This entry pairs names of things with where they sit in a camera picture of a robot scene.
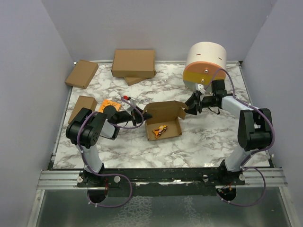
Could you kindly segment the small orange toy car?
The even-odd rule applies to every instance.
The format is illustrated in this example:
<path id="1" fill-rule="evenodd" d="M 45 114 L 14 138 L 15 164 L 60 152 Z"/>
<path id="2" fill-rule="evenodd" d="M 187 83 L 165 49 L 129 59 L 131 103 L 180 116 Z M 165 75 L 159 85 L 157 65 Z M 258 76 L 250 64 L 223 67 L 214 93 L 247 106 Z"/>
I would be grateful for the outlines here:
<path id="1" fill-rule="evenodd" d="M 155 134 L 155 138 L 159 138 L 167 129 L 167 125 L 160 125 L 158 128 L 154 129 L 153 133 Z"/>

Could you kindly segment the brown cardboard box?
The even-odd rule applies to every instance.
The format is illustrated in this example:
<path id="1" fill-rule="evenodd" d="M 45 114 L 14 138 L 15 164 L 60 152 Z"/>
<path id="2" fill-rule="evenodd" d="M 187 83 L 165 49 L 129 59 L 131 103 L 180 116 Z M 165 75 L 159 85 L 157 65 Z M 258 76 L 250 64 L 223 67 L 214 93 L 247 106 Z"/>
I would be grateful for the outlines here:
<path id="1" fill-rule="evenodd" d="M 185 109 L 188 109 L 188 106 L 180 101 L 165 101 L 147 104 L 143 112 L 152 115 L 151 119 L 145 121 L 147 140 L 156 141 L 182 135 L 179 119 L 185 119 Z M 156 139 L 153 130 L 160 125 L 167 125 L 168 129 Z"/>

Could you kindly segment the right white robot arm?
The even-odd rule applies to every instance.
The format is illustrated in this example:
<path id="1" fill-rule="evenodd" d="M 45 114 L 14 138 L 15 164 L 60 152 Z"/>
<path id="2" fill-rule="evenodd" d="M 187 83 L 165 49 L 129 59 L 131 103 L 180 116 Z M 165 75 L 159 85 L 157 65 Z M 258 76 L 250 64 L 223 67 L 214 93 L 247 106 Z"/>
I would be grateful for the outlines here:
<path id="1" fill-rule="evenodd" d="M 228 185 L 241 174 L 243 166 L 251 156 L 272 146 L 275 134 L 271 111 L 267 108 L 251 106 L 239 100 L 235 94 L 228 93 L 223 79 L 212 81 L 210 96 L 205 95 L 202 84 L 189 82 L 188 85 L 193 93 L 185 102 L 188 106 L 187 114 L 197 115 L 204 108 L 217 107 L 239 119 L 238 146 L 218 167 L 218 181 Z"/>

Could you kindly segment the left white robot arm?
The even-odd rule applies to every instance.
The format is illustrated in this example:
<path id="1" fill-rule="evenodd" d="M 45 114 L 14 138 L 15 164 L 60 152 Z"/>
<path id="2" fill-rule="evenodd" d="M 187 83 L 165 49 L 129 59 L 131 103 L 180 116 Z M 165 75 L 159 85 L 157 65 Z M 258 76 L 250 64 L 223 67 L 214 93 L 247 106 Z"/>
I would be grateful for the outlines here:
<path id="1" fill-rule="evenodd" d="M 106 106 L 104 112 L 93 112 L 88 108 L 81 108 L 66 130 L 66 137 L 71 140 L 82 157 L 84 171 L 90 173 L 88 181 L 95 187 L 104 182 L 104 164 L 99 158 L 97 141 L 99 137 L 115 140 L 120 129 L 120 123 L 132 122 L 135 129 L 152 115 L 144 113 L 142 109 L 130 107 L 127 111 L 117 111 L 112 105 Z"/>

